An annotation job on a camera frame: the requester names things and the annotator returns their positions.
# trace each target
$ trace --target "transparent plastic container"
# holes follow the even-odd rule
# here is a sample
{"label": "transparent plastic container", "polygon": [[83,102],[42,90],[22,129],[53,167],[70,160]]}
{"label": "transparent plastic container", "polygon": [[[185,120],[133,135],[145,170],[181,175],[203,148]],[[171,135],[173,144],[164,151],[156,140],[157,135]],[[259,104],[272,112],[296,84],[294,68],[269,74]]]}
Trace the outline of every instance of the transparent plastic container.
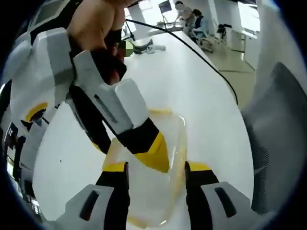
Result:
{"label": "transparent plastic container", "polygon": [[160,110],[150,110],[150,118],[165,137],[170,164],[168,173],[146,167],[116,138],[112,140],[103,166],[129,163],[130,206],[127,221],[143,229],[158,227],[168,221],[184,188],[187,158],[184,119],[171,111]]}

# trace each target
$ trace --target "floor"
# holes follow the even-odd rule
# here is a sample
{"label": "floor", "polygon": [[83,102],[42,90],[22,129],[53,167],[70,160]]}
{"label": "floor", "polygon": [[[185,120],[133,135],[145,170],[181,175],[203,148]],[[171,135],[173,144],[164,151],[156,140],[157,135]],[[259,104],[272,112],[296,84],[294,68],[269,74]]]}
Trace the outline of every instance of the floor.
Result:
{"label": "floor", "polygon": [[252,97],[255,83],[255,70],[243,60],[244,53],[229,49],[225,42],[213,42],[213,53],[205,53],[234,87],[239,108],[243,109]]}

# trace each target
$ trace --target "black cable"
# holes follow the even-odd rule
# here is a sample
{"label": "black cable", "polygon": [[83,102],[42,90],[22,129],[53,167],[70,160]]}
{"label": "black cable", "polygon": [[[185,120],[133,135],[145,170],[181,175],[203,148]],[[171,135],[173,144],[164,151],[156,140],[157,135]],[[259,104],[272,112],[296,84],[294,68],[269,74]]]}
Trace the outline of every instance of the black cable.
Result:
{"label": "black cable", "polygon": [[176,39],[178,39],[180,42],[182,42],[183,44],[185,44],[188,48],[190,48],[190,50],[192,50],[197,56],[199,56],[204,62],[206,62],[218,75],[220,75],[226,82],[227,84],[230,86],[232,92],[234,93],[234,96],[236,98],[236,104],[238,104],[238,96],[236,95],[236,91],[235,89],[232,87],[232,85],[230,84],[230,82],[216,69],[214,68],[213,65],[211,65],[206,59],[204,59],[195,49],[193,49],[189,44],[187,44],[185,41],[183,41],[180,37],[178,37],[177,35],[173,34],[172,32],[166,30],[166,29],[162,29],[162,28],[159,28],[157,26],[154,26],[154,25],[149,25],[149,24],[146,24],[146,23],[141,23],[139,21],[135,21],[135,20],[130,20],[130,19],[126,19],[126,21],[128,22],[131,22],[131,23],[136,23],[136,24],[139,24],[139,25],[143,25],[143,26],[147,26],[147,27],[150,27],[150,28],[153,28],[153,29],[158,29],[158,30],[161,30],[161,31],[164,31],[170,35],[172,35],[173,37],[175,37]]}

